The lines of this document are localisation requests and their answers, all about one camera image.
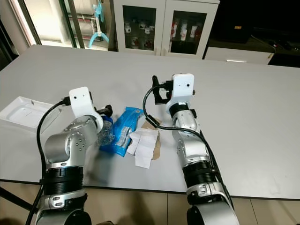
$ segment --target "floor tile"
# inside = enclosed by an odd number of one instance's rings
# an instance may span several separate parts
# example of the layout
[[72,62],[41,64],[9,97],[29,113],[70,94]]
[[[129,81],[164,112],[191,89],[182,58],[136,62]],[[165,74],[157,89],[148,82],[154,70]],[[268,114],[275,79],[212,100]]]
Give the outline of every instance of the floor tile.
[[300,201],[279,201],[279,204],[295,224],[300,224]]
[[[27,185],[9,182],[0,182],[0,186],[23,200],[33,203],[39,189],[39,185]],[[3,219],[13,219],[14,225],[23,225],[26,222],[29,211],[0,198],[0,220],[1,225],[5,224]],[[31,224],[35,223],[36,215],[34,215]]]
[[167,196],[162,193],[87,189],[85,211],[97,224],[166,225]]
[[232,201],[240,225],[257,225],[250,199],[233,198]]
[[[1,182],[0,186],[33,203],[38,185]],[[85,211],[92,224],[111,220],[118,225],[166,225],[167,194],[87,188]],[[0,198],[0,219],[12,218],[25,224],[28,211]]]
[[186,195],[168,194],[168,225],[187,225],[189,208]]
[[280,201],[251,200],[258,225],[295,225]]

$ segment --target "white paper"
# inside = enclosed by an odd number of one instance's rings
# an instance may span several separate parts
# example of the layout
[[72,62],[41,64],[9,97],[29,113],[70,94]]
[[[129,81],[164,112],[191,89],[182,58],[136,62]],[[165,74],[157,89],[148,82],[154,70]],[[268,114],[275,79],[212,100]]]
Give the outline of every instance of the white paper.
[[135,165],[143,168],[150,168],[153,158],[158,131],[152,129],[139,128],[130,134],[132,143],[127,152],[135,155]]

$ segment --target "black wire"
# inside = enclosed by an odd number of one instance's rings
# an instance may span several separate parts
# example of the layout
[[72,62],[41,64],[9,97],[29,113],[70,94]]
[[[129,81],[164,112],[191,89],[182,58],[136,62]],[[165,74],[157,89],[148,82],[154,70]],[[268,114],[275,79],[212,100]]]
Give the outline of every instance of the black wire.
[[34,200],[34,203],[32,205],[32,208],[27,216],[27,220],[26,220],[26,224],[25,225],[30,225],[31,221],[32,221],[32,217],[33,217],[33,214],[34,214],[34,210],[35,208],[37,207],[38,205],[38,202],[43,194],[43,191],[44,191],[44,185],[43,185],[43,179],[45,178],[45,173],[46,173],[46,159],[45,159],[45,155],[44,155],[44,152],[43,152],[43,148],[42,148],[42,144],[41,144],[41,139],[40,139],[40,132],[41,132],[41,128],[42,128],[42,125],[43,125],[43,122],[45,120],[45,118],[47,117],[47,115],[53,110],[55,109],[56,107],[60,106],[60,105],[64,105],[65,104],[65,101],[60,101],[59,103],[56,103],[55,105],[53,105],[50,109],[48,109],[48,111],[43,115],[43,117],[41,118],[39,124],[38,124],[38,127],[37,127],[37,148],[38,148],[38,152],[40,154],[40,157],[41,157],[41,162],[42,162],[42,179],[41,179],[41,186],[39,188],[39,191],[37,193],[37,196]]
[[189,132],[189,133],[192,133],[194,135],[196,135],[197,137],[200,138],[200,140],[205,144],[207,150],[208,150],[208,153],[210,155],[210,163],[211,163],[211,166],[216,170],[217,172],[217,178],[219,180],[219,182],[222,184],[223,186],[223,189],[225,191],[225,194],[227,196],[227,198],[229,199],[232,207],[234,208],[233,206],[233,202],[231,200],[231,197],[229,195],[229,192],[227,190],[227,187],[225,186],[224,182],[223,182],[223,179],[221,177],[221,173],[220,173],[220,170],[219,170],[219,167],[218,167],[218,164],[217,164],[217,161],[216,161],[216,158],[210,148],[210,145],[208,144],[208,142],[206,141],[206,139],[204,138],[204,135],[202,133],[202,131],[200,131],[200,133],[194,131],[194,130],[191,130],[191,129],[186,129],[186,128],[181,128],[181,127],[164,127],[164,126],[161,126],[159,124],[159,122],[153,118],[151,115],[147,114],[147,111],[146,111],[146,101],[147,101],[147,98],[149,96],[149,94],[155,89],[155,88],[162,88],[163,86],[162,85],[158,85],[158,86],[155,86],[155,87],[152,87],[150,88],[147,93],[145,94],[144,96],[144,99],[142,101],[142,109],[144,111],[144,115],[145,115],[145,118],[147,119],[147,121],[149,121],[150,123],[152,123],[152,125],[154,125],[155,127],[159,128],[159,129],[162,129],[162,130],[177,130],[177,131],[184,131],[184,132]]
[[41,118],[41,120],[38,124],[38,127],[37,127],[37,148],[38,148],[38,152],[41,156],[41,161],[42,161],[42,179],[45,178],[46,160],[45,160],[45,155],[44,155],[44,151],[43,151],[42,144],[41,144],[41,138],[40,138],[41,128],[42,128],[43,122],[44,122],[45,118],[47,117],[47,115],[49,113],[51,113],[51,111],[53,109],[55,109],[56,107],[63,105],[63,104],[64,104],[64,101],[60,101],[60,102],[56,103],[55,105],[51,106],[51,108],[48,109],[48,111],[43,115],[43,117]]

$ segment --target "white table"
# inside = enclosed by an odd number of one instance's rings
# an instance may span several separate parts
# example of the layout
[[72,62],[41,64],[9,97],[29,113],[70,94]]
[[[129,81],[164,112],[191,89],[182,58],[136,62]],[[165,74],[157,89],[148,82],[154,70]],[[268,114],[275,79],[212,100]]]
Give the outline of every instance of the white table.
[[[89,87],[97,107],[111,104],[115,117],[125,106],[142,107],[152,75],[195,75],[196,109],[233,196],[300,199],[300,69],[33,46],[0,72],[0,110],[17,96],[55,104],[70,89]],[[165,106],[149,113],[170,123]],[[72,120],[70,107],[43,133],[61,131]],[[169,131],[161,131],[161,156],[150,169],[133,156],[99,154],[88,160],[85,185],[185,192],[186,186]],[[38,182],[41,163],[35,134],[0,127],[0,178]]]

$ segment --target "white plastic container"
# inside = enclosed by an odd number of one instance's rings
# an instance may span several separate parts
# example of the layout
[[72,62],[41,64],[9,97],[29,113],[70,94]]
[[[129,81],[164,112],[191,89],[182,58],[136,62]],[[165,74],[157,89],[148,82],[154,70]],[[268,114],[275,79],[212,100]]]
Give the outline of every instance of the white plastic container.
[[182,34],[181,34],[181,37],[180,37],[180,40],[181,40],[181,41],[185,41],[185,40],[186,40],[187,32],[188,32],[187,29],[184,29],[184,30],[182,31]]
[[[19,96],[0,112],[0,119],[9,125],[36,133],[38,123],[51,106],[52,104],[49,103]],[[59,113],[60,110],[56,108],[48,114],[41,127],[41,133],[54,121]]]
[[196,31],[196,29],[197,29],[197,26],[192,26],[192,30],[191,30],[191,34],[190,34],[191,38],[195,37],[195,31]]

